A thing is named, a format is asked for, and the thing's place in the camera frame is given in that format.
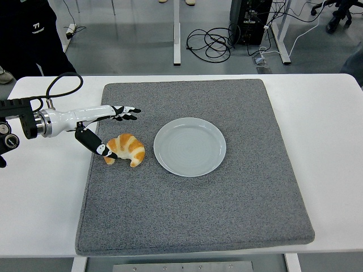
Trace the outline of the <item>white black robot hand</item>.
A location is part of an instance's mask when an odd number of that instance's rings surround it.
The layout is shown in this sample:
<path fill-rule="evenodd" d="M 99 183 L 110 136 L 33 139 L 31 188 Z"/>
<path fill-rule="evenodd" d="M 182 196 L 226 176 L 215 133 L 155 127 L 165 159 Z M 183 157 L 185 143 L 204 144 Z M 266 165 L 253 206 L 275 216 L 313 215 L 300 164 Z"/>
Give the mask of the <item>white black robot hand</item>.
<path fill-rule="evenodd" d="M 46 137 L 55 137 L 63 131 L 73 131 L 76 140 L 91 152 L 116 159 L 117 155 L 87 126 L 105 119 L 116 121 L 136 120 L 137 117 L 132 114 L 140 112 L 140 109 L 134 107 L 111 105 L 82 108 L 68 112 L 49 109 L 47 110 L 49 120 L 46 121 L 48 128 L 47 133 L 44 135 Z"/>

